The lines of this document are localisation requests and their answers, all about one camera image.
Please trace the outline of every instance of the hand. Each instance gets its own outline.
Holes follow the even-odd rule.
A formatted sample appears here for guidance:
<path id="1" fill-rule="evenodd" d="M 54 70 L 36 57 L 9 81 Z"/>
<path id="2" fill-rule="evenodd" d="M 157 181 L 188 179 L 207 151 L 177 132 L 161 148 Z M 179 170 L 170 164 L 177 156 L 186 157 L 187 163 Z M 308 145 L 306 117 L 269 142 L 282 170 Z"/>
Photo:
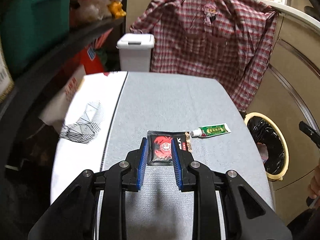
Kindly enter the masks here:
<path id="1" fill-rule="evenodd" d="M 308 194 L 309 197 L 315 199 L 317 196 L 320 196 L 320 160 L 318 166 L 315 168 L 315 175 L 311 179 L 310 184 L 308 185 Z M 316 203 L 315 208 L 320 206 L 320 199 Z"/>

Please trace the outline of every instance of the red plaid shirt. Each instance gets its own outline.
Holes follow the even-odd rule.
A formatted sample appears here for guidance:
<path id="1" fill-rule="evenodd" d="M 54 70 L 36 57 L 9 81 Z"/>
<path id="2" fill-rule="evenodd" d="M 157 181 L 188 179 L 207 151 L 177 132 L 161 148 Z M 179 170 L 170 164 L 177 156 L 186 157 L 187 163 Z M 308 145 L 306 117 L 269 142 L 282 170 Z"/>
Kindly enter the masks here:
<path id="1" fill-rule="evenodd" d="M 151 71 L 215 78 L 245 111 L 268 66 L 277 16 L 256 0 L 152 0 L 130 30 L 155 36 Z"/>

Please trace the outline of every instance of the metal screw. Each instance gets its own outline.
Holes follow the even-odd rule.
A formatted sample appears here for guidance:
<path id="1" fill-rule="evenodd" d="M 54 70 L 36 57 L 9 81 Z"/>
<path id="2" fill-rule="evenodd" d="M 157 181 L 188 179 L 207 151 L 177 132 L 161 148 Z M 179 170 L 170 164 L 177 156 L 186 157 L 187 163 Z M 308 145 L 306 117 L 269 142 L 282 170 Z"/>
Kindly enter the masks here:
<path id="1" fill-rule="evenodd" d="M 119 166 L 120 166 L 121 168 L 126 168 L 126 167 L 129 166 L 129 163 L 128 163 L 127 161 L 121 161 L 121 162 L 119 163 Z"/>
<path id="2" fill-rule="evenodd" d="M 199 162 L 192 162 L 190 163 L 192 168 L 199 168 L 200 167 L 200 163 Z"/>
<path id="3" fill-rule="evenodd" d="M 235 178 L 237 176 L 236 171 L 228 171 L 228 175 L 232 178 Z"/>
<path id="4" fill-rule="evenodd" d="M 90 171 L 90 170 L 85 170 L 85 171 L 82 172 L 82 176 L 84 176 L 86 178 L 90 177 L 91 174 L 92 174 L 92 171 Z"/>

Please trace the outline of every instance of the green storage box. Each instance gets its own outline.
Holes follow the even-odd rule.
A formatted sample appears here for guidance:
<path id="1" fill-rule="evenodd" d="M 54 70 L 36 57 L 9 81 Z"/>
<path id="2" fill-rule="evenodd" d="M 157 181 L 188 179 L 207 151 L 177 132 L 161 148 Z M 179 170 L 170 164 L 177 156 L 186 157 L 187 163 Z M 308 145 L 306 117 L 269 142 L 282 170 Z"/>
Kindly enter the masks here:
<path id="1" fill-rule="evenodd" d="M 70 0 L 13 0 L 0 23 L 3 52 L 17 77 L 69 32 Z"/>

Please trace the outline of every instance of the shelf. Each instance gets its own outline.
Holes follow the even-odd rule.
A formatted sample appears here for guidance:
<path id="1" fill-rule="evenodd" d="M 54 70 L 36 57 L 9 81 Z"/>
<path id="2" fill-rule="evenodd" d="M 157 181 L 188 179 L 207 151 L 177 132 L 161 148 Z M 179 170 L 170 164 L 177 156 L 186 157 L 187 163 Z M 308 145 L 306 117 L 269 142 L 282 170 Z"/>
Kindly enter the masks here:
<path id="1" fill-rule="evenodd" d="M 4 174 L 4 165 L 20 124 L 43 88 L 66 60 L 110 28 L 123 23 L 124 19 L 107 18 L 71 30 L 67 38 L 31 64 L 28 70 L 15 80 L 13 90 L 0 104 L 0 178 Z"/>

